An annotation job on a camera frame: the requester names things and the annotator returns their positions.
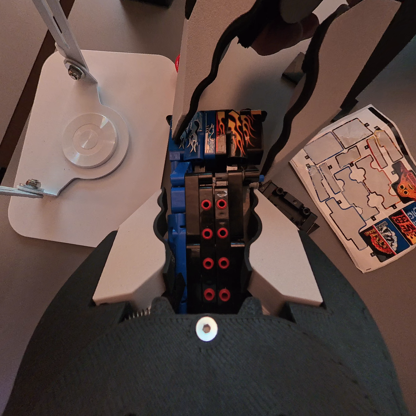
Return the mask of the person's right hand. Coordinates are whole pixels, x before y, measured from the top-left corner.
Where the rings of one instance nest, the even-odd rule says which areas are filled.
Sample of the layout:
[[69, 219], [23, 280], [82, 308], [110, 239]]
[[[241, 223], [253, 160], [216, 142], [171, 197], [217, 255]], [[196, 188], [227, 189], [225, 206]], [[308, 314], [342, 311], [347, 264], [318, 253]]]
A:
[[311, 13], [299, 23], [285, 23], [281, 17], [273, 18], [258, 34], [251, 47], [258, 55], [273, 55], [280, 50], [292, 47], [310, 39], [319, 26], [319, 19]]

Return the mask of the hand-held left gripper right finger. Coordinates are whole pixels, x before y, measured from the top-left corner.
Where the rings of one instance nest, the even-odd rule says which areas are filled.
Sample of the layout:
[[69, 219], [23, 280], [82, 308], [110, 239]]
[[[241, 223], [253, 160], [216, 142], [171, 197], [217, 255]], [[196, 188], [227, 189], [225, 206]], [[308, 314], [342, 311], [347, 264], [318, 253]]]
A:
[[269, 315], [278, 315], [286, 301], [320, 306], [323, 299], [297, 227], [258, 190], [254, 194], [262, 231], [250, 246], [248, 291]]

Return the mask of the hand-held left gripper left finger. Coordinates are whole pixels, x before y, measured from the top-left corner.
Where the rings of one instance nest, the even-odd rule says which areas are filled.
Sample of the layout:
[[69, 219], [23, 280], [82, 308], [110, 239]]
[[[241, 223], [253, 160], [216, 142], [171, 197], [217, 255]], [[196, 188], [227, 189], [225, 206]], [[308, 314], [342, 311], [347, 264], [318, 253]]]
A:
[[174, 292], [167, 208], [166, 190], [158, 190], [120, 225], [93, 295], [97, 305], [128, 301], [146, 309], [155, 297]]

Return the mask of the black square tile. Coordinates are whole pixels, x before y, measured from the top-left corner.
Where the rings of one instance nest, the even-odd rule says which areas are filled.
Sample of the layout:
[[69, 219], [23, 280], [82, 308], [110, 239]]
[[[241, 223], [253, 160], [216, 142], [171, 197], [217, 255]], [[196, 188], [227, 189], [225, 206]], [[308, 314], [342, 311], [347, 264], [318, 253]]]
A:
[[300, 52], [289, 64], [289, 66], [283, 71], [282, 78], [292, 82], [294, 85], [297, 85], [299, 81], [304, 77], [304, 72], [302, 70], [304, 57], [305, 54]]

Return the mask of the blue black toy brick truck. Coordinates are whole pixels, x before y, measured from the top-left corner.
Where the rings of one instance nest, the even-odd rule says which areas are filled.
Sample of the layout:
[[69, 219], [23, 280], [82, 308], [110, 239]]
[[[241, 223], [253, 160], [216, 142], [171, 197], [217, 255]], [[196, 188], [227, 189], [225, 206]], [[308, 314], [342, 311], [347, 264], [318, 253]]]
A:
[[168, 241], [175, 277], [183, 278], [180, 313], [234, 314], [252, 295], [251, 244], [262, 231], [255, 212], [258, 190], [298, 231], [318, 226], [317, 216], [287, 191], [266, 182], [257, 169], [264, 151], [266, 111], [197, 112], [172, 138], [170, 124], [171, 214]]

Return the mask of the sticker sheet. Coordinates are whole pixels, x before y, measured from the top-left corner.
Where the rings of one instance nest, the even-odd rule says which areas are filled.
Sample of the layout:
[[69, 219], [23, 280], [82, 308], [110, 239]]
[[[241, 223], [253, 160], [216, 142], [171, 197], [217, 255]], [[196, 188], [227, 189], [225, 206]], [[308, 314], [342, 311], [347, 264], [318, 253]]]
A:
[[375, 107], [322, 129], [290, 163], [363, 273], [415, 249], [415, 160]]

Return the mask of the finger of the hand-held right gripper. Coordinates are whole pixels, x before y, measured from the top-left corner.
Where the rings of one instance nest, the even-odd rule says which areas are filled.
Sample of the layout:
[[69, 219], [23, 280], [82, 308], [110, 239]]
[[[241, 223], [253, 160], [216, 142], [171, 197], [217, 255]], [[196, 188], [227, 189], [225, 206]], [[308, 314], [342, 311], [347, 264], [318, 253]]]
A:
[[216, 78], [221, 56], [238, 37], [249, 47], [273, 18], [280, 1], [187, 1], [176, 83], [172, 138], [181, 134], [195, 115], [202, 92]]
[[316, 30], [306, 53], [296, 101], [284, 116], [280, 137], [261, 174], [271, 178], [338, 114], [401, 3], [365, 0], [340, 6]]

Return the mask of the white book stand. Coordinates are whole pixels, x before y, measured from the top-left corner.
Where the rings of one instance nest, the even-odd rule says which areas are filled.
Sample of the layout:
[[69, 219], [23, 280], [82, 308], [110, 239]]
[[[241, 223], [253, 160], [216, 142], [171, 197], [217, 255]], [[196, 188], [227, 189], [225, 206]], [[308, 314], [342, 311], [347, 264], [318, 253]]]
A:
[[161, 186], [176, 84], [160, 55], [81, 51], [58, 1], [33, 1], [58, 51], [43, 65], [8, 219], [96, 247]]

